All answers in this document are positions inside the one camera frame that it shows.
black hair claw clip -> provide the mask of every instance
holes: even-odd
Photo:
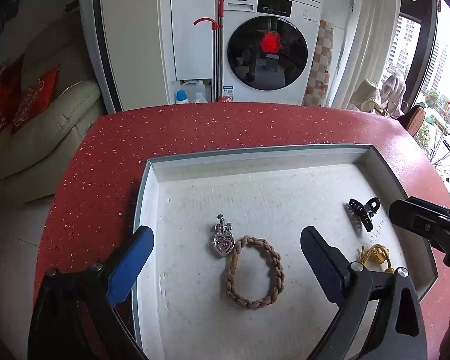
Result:
[[[372,216],[375,215],[380,208],[380,200],[378,200],[378,198],[372,198],[363,205],[355,199],[350,199],[348,205],[360,218],[360,221],[362,221],[367,232],[370,233],[373,230]]]

beige sofa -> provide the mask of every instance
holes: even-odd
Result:
[[[89,127],[106,113],[78,11],[64,15],[29,43],[22,92],[57,65],[51,105],[15,134],[11,126],[0,133],[0,197],[14,204],[54,194]]]

front-loading washing machine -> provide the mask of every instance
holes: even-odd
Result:
[[[313,0],[224,0],[223,95],[299,105],[320,24]]]

sofa cushion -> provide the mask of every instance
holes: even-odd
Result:
[[[97,101],[46,158],[20,173],[0,180],[0,198],[7,203],[20,205],[53,195],[85,132],[97,118],[106,113],[103,102]]]
[[[20,102],[20,72],[23,56],[0,74],[0,132],[12,122]]]
[[[77,83],[15,134],[0,133],[0,179],[19,173],[47,157],[100,97],[96,81]]]
[[[47,109],[52,102],[55,89],[57,66],[41,76],[34,85],[30,85],[23,95],[15,116],[13,116],[12,134]]]

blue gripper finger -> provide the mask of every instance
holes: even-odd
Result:
[[[108,277],[106,300],[111,307],[123,302],[154,249],[154,233],[147,226],[140,226],[132,236],[123,257]]]

